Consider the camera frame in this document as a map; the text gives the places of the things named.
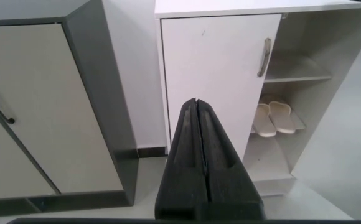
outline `cabinet top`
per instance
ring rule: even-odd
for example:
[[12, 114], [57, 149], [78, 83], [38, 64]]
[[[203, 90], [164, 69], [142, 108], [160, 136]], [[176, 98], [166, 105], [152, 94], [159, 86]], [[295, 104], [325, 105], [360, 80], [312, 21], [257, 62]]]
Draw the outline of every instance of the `cabinet top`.
[[156, 0], [156, 18], [359, 9], [349, 0]]
[[44, 20], [54, 22], [58, 18], [66, 17], [88, 0], [0, 0], [0, 25], [12, 21]]

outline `wall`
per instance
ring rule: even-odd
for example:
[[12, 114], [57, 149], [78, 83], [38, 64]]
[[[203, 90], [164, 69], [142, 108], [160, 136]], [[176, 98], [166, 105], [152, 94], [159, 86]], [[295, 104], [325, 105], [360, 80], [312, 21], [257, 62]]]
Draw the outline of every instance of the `wall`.
[[166, 145], [154, 0], [103, 0], [136, 143]]
[[361, 219], [361, 51], [293, 175], [352, 218]]

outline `floor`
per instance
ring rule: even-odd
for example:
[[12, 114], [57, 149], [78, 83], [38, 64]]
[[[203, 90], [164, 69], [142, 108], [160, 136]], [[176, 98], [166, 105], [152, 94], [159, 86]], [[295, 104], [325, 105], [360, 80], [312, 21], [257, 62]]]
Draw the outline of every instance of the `floor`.
[[[136, 199], [133, 207], [0, 217], [0, 224], [19, 217], [154, 219], [154, 203], [165, 163], [165, 157], [140, 160]], [[263, 201], [268, 219], [351, 219], [343, 211], [298, 181], [287, 195], [263, 197]]]

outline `shelf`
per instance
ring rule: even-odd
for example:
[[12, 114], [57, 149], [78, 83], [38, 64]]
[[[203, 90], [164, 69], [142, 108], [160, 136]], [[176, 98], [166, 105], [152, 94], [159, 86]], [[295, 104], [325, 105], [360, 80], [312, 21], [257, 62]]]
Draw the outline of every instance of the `shelf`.
[[251, 135], [243, 164], [253, 182], [294, 179], [287, 160], [275, 138]]
[[[299, 119], [298, 115], [294, 111], [291, 112], [290, 118], [291, 118], [291, 121], [294, 122], [295, 130], [302, 130], [302, 129], [306, 128], [303, 121], [301, 121], [301, 119]], [[255, 133], [255, 130], [253, 129], [253, 127], [251, 127], [251, 133]]]
[[294, 52], [273, 52], [265, 83], [330, 79], [331, 74], [309, 57]]

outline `slipper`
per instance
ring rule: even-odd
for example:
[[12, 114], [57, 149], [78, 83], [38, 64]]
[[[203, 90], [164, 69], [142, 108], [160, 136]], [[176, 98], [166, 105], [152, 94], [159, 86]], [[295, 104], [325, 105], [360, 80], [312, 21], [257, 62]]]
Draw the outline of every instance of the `slipper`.
[[272, 95], [263, 96], [261, 100], [269, 106], [269, 118], [278, 132], [295, 133], [295, 125], [290, 117], [291, 107], [287, 103]]
[[256, 134], [262, 137], [273, 137], [276, 135], [276, 128], [269, 119], [270, 109], [267, 104], [259, 103], [256, 107], [253, 129]]

